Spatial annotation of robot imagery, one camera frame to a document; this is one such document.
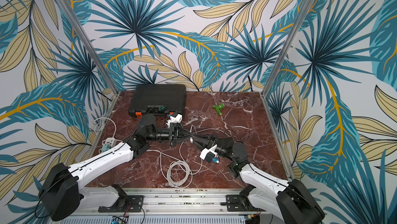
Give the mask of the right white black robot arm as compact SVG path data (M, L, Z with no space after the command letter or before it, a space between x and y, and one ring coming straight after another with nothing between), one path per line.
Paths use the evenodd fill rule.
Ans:
M286 224L320 224L325 214L304 184L294 179L283 180L265 173L248 160L245 144L231 138L192 135L200 149L200 157L209 163L220 157L229 159L228 168L234 178L246 183L240 192L243 203L277 216Z

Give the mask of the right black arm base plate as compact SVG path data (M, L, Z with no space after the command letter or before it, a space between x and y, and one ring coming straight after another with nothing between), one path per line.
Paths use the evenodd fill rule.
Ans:
M254 207L247 197L242 195L226 195L226 201L220 203L226 206L228 212L263 212L261 208Z

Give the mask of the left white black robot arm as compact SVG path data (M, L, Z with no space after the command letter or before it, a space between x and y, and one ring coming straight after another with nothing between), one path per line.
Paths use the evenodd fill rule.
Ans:
M133 133L115 147L80 163L70 166L59 163L53 166L38 195L47 216L56 222L70 216L77 209L95 204L124 204L126 194L119 186L110 186L99 192L86 192L84 188L102 174L141 156L150 148L151 141L169 142L175 146L190 139L191 132L182 127L179 118L179 114L172 114L167 128L159 129L156 117L145 114Z

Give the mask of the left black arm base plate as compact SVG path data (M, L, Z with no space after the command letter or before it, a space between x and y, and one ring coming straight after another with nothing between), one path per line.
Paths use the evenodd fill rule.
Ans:
M99 213L139 213L142 210L143 195L127 195L118 199L112 206L100 206Z

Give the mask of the green toy drill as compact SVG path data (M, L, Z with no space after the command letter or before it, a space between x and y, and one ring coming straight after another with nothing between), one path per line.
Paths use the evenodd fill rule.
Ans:
M222 110L224 109L224 104L223 103L220 103L219 105L213 105L212 106L212 108L217 112L217 114L219 115L219 116L222 116L223 115L223 113L222 113Z

